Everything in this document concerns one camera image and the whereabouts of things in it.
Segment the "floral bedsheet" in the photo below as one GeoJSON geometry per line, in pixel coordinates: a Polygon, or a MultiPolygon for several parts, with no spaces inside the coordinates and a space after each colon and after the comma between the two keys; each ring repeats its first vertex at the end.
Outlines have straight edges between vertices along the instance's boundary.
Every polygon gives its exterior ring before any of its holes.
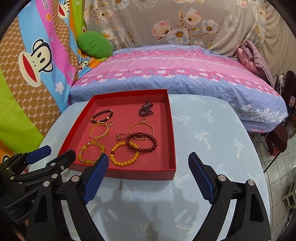
{"type": "Polygon", "coordinates": [[[97,94],[143,89],[223,99],[247,131],[271,131],[287,116],[284,100],[264,80],[239,61],[197,46],[118,50],[72,86],[70,100],[76,103],[97,94]]]}
{"type": "Polygon", "coordinates": [[[266,0],[85,0],[88,31],[114,50],[155,44],[196,45],[231,57],[250,40],[260,51],[266,0]]]}

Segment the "black robotic claw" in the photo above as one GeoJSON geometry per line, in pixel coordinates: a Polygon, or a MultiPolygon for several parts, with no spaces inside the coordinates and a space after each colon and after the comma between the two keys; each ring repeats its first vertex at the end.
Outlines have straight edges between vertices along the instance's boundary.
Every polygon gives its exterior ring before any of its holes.
{"type": "MultiPolygon", "coordinates": [[[[15,226],[27,241],[69,241],[61,200],[66,200],[82,241],[104,241],[87,211],[108,169],[109,160],[102,154],[94,166],[87,167],[80,176],[63,183],[61,172],[75,160],[70,150],[46,164],[45,168],[20,174],[28,163],[40,160],[48,148],[34,154],[17,154],[0,164],[0,240],[19,240],[15,226]],[[23,222],[29,219],[28,227],[23,222]]],[[[252,180],[231,182],[224,175],[204,165],[196,153],[188,158],[190,170],[204,199],[212,207],[193,241],[216,241],[222,229],[230,200],[237,199],[227,241],[268,241],[269,222],[263,201],[252,180]]]]}

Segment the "blue gripper pad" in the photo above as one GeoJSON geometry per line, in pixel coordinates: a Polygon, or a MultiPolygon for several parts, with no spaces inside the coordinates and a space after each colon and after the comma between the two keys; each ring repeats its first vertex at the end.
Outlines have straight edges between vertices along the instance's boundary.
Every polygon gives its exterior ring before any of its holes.
{"type": "Polygon", "coordinates": [[[84,185],[84,195],[83,202],[88,204],[89,201],[93,200],[109,167],[109,159],[105,154],[96,169],[93,171],[92,175],[88,179],[87,183],[84,185]]]}
{"type": "Polygon", "coordinates": [[[43,146],[35,151],[32,151],[27,159],[26,162],[29,164],[34,164],[40,160],[42,160],[43,158],[49,156],[52,152],[52,149],[50,148],[50,146],[46,145],[43,146]]]}
{"type": "Polygon", "coordinates": [[[200,189],[200,192],[202,193],[203,198],[208,200],[210,204],[213,204],[215,201],[214,185],[197,158],[193,153],[189,155],[189,168],[198,185],[198,188],[200,189]]]}

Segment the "tile floor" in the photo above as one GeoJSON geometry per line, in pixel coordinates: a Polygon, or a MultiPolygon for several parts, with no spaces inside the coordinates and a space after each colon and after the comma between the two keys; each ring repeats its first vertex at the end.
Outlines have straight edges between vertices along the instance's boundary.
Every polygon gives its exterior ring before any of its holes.
{"type": "MultiPolygon", "coordinates": [[[[269,155],[264,137],[255,135],[251,140],[257,149],[262,169],[265,170],[274,157],[269,155]]],[[[281,198],[286,185],[296,178],[296,137],[288,140],[287,150],[278,156],[264,175],[270,200],[271,241],[276,241],[289,216],[281,198]]]]}

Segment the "star print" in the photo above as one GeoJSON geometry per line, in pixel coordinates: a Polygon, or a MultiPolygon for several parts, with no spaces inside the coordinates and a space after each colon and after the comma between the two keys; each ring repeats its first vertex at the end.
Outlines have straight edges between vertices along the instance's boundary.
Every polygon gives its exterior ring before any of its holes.
{"type": "Polygon", "coordinates": [[[59,92],[61,95],[65,87],[63,86],[62,82],[55,83],[56,84],[56,92],[59,92]]]}
{"type": "Polygon", "coordinates": [[[48,13],[47,15],[46,15],[46,18],[45,18],[45,20],[48,20],[48,21],[52,21],[52,15],[50,14],[50,13],[48,13]]]}

